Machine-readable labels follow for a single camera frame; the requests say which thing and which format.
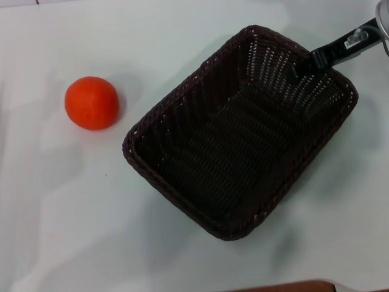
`dark brown basket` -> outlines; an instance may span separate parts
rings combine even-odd
[[[289,83],[307,53],[270,29],[243,29],[133,126],[125,158],[215,237],[246,236],[357,103],[334,70]]]

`brown object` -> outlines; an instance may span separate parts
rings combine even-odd
[[[336,292],[334,284],[324,281],[307,281],[271,287],[239,290],[236,292]]]
[[[246,236],[357,103],[334,70],[289,83],[307,56],[270,29],[243,29],[133,126],[125,158],[215,237]]]

